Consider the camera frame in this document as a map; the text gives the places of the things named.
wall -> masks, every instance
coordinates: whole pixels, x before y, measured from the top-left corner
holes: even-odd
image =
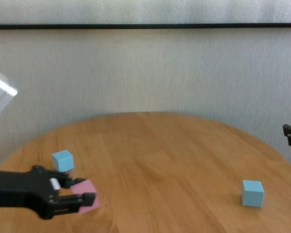
[[[56,127],[130,111],[222,121],[291,162],[291,29],[0,31],[0,70],[20,90],[0,162]]]

round table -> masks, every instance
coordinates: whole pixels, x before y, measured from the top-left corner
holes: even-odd
[[[73,176],[97,187],[100,208],[51,220],[0,208],[0,233],[291,233],[291,166],[225,124],[169,113],[97,117],[33,140],[0,170],[52,169],[64,149]],[[262,208],[242,206],[242,180],[263,183]]]

blue cube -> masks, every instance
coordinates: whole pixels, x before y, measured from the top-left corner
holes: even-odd
[[[53,164],[57,171],[65,172],[74,168],[73,156],[68,150],[53,154]]]
[[[242,181],[242,204],[246,206],[262,207],[264,189],[260,181]]]

black trim strip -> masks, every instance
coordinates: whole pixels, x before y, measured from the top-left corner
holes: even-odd
[[[32,29],[188,29],[188,28],[291,28],[291,23],[206,24],[0,24],[0,30]]]

wooden table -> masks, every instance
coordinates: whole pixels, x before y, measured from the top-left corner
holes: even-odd
[[[0,208],[0,233],[291,233],[291,166],[230,126],[179,114],[103,116],[26,144],[0,169],[51,169],[64,149],[101,207],[52,220]],[[263,208],[242,206],[243,179],[262,181]]]

